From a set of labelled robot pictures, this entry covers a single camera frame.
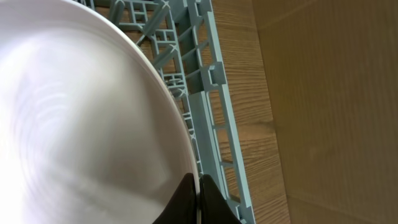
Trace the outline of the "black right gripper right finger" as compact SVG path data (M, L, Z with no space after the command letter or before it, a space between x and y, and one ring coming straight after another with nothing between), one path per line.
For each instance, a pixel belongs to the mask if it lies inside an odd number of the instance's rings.
M208 174L200 178L200 209L204 224L241 224Z

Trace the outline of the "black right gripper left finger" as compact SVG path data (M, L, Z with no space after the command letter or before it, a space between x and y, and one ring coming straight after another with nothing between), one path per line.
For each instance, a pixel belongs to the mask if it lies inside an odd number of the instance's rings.
M194 176L186 173L177 189L153 224L196 224L197 193Z

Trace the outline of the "pink round plate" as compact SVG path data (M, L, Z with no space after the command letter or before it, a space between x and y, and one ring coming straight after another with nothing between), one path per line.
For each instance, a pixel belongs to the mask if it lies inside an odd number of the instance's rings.
M152 223L197 176L139 47L75 1L1 2L1 222Z

